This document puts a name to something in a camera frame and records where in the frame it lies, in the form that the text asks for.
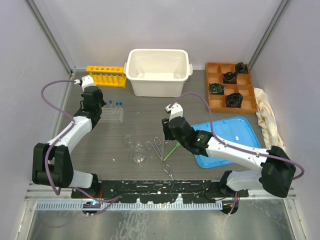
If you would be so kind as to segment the clear acrylic tube rack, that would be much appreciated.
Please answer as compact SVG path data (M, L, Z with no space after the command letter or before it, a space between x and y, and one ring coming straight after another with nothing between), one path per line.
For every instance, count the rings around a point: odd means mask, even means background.
M100 123L122 123L124 110L122 107L116 108L102 108L100 115Z

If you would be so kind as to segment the yellow test tube rack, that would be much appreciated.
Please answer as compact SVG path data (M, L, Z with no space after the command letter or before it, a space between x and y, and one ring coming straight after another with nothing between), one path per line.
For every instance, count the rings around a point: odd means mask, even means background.
M127 85L123 67L88 65L86 71L97 86L125 88Z

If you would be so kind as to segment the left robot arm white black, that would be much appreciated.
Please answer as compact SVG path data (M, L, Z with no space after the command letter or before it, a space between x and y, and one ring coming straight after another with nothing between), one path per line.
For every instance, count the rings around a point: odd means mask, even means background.
M33 149L32 181L55 188L82 188L88 198L100 193L96 174L74 170L71 153L80 140L99 122L106 104L97 86L87 86L81 95L80 109L69 125L47 143L37 143Z

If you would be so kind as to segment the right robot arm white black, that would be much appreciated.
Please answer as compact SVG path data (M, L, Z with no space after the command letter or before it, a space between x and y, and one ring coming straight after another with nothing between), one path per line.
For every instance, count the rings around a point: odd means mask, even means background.
M296 167L282 148L254 148L234 143L211 132L195 130L180 116L164 118L161 123L164 138L178 141L193 155L225 159L248 169L223 174L219 184L223 196L231 197L235 192L254 188L262 188L279 198L288 196Z

